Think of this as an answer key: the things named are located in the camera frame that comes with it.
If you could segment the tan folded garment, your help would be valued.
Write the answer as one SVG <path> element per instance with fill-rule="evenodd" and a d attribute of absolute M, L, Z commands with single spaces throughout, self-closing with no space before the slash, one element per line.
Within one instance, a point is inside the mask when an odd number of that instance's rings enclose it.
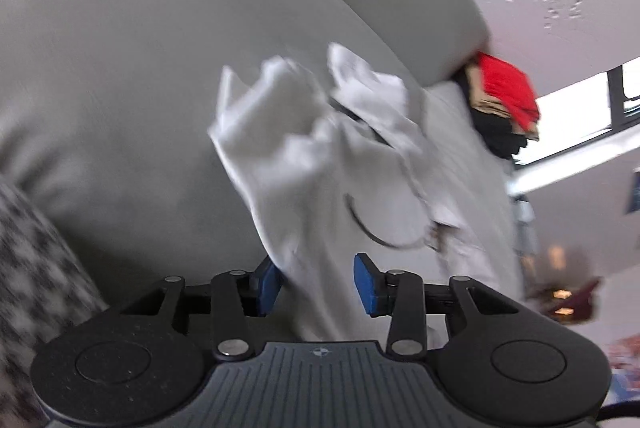
<path fill-rule="evenodd" d="M 482 70 L 476 64 L 470 62 L 464 67 L 466 79 L 469 82 L 469 101 L 471 107 L 483 114 L 497 116 L 499 118 L 508 119 L 512 125 L 512 131 L 515 134 L 523 135 L 527 140 L 537 142 L 539 140 L 539 133 L 536 123 L 532 123 L 526 129 L 523 129 L 521 125 L 518 125 L 515 119 L 510 114 L 510 111 L 506 109 L 500 99 L 497 97 L 488 95 L 484 91 Z"/>

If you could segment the black folded garment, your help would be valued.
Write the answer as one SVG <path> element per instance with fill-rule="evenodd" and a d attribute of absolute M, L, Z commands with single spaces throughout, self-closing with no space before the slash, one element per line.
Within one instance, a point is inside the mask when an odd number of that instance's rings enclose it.
<path fill-rule="evenodd" d="M 491 154 L 506 160 L 512 160 L 520 149 L 527 145 L 527 139 L 522 134 L 513 132 L 512 122 L 508 118 L 494 114 L 486 114 L 471 105 L 470 82 L 463 68 L 452 76 L 464 94 L 466 106 L 469 108 L 471 120 L 475 130 Z"/>

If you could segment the grey round sofa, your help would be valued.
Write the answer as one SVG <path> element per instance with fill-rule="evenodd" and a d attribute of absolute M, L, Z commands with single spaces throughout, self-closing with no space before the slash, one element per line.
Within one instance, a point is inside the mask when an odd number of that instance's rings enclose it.
<path fill-rule="evenodd" d="M 1 0 L 1 172 L 113 303 L 264 251 L 207 130 L 224 67 L 339 43 L 431 88 L 485 44 L 473 0 Z"/>

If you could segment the red folded garment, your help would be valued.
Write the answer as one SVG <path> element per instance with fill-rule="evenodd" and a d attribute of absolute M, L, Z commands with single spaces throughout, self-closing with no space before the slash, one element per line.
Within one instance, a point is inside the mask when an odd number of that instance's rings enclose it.
<path fill-rule="evenodd" d="M 523 131 L 533 132 L 540 112 L 528 76 L 508 62 L 485 53 L 477 55 L 477 65 L 482 73 L 483 91 L 499 99 Z"/>

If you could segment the white printed t-shirt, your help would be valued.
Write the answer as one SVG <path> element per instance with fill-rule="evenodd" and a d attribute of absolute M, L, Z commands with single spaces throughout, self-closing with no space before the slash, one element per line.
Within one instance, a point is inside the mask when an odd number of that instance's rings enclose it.
<path fill-rule="evenodd" d="M 473 229 L 445 159 L 398 76 L 341 44 L 328 50 L 334 87 L 281 56 L 253 84 L 224 67 L 209 130 L 270 260 L 285 312 L 306 341 L 383 340 L 364 313 L 354 260 L 443 283 L 464 275 L 503 289 L 496 258 Z"/>

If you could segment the grey seat cushion right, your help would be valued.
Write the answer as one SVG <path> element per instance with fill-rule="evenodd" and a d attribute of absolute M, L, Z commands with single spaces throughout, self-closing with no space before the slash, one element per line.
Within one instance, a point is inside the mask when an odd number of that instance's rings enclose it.
<path fill-rule="evenodd" d="M 440 187 L 456 207 L 452 219 L 436 219 L 442 272 L 475 278 L 520 301 L 524 285 L 506 162 L 491 154 L 476 132 L 457 83 L 431 86 L 424 98 L 423 130 L 436 148 Z"/>

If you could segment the houndstooth trouser leg left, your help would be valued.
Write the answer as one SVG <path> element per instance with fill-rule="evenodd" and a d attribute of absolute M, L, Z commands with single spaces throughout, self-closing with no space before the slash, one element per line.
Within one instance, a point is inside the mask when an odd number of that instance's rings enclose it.
<path fill-rule="evenodd" d="M 32 392 L 36 352 L 106 309 L 99 290 L 52 223 L 1 181 L 1 425 L 42 427 Z"/>

